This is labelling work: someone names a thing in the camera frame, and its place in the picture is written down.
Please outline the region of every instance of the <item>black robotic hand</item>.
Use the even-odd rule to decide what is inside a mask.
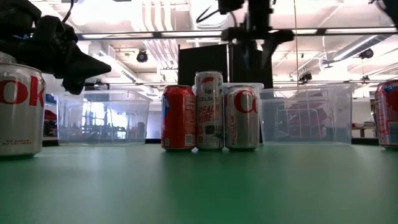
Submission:
[[[0,52],[62,78],[72,94],[81,93],[87,78],[111,71],[109,65],[81,52],[72,27],[57,17],[41,17],[28,0],[0,1],[0,29]]]
[[[395,26],[398,26],[398,1],[397,0],[382,0],[384,5],[376,1],[377,6],[384,11],[393,21]]]

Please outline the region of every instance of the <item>green tabletop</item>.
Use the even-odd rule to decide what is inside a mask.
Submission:
[[[398,223],[398,152],[49,147],[0,162],[0,223]]]

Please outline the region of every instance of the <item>clear plastic bin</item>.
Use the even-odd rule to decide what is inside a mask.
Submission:
[[[53,94],[61,145],[144,144],[151,100],[135,91]]]
[[[347,83],[262,90],[263,143],[351,144],[355,88]]]

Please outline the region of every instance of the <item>aluminum can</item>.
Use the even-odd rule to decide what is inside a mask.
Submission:
[[[224,148],[223,76],[221,72],[197,72],[197,148],[219,151]]]
[[[0,63],[17,63],[17,60],[9,54],[0,52]]]
[[[191,151],[195,147],[195,105],[192,87],[166,87],[162,95],[162,148],[166,151]]]
[[[257,95],[251,86],[229,87],[224,98],[225,146],[230,150],[253,150],[259,145],[260,124]]]
[[[374,98],[379,144],[398,148],[398,80],[380,83]]]
[[[0,63],[0,157],[32,157],[42,150],[44,99],[39,70]]]

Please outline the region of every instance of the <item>ceiling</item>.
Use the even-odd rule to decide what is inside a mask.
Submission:
[[[30,0],[44,14],[63,17],[69,3],[61,0]],[[323,27],[388,27],[392,22],[368,0],[277,0],[273,6],[271,25],[275,29]],[[155,30],[204,30],[223,29],[232,26],[230,16],[215,15],[206,24],[196,25],[196,18],[214,0],[140,0],[114,2],[113,0],[79,0],[72,10],[68,22],[77,32],[142,32]],[[234,12],[238,22],[244,18],[245,8]],[[297,37],[294,41],[280,45],[272,57],[274,81],[297,81],[298,74],[311,72],[313,80],[359,80],[370,75],[371,80],[386,80],[398,76],[396,49],[398,37],[392,37],[371,46],[374,56],[360,59],[356,55],[340,62],[331,63],[330,68],[322,60],[333,60],[336,52],[355,41],[372,37],[363,35],[339,35],[326,37]],[[114,70],[99,78],[111,83],[131,83],[120,70],[133,73],[138,82],[175,82],[177,77],[177,45],[182,49],[197,47],[198,39],[174,40],[96,40],[81,41],[83,51],[96,55],[110,63]],[[200,39],[207,44],[218,44],[219,39]],[[136,55],[146,49],[149,59],[139,63]]]

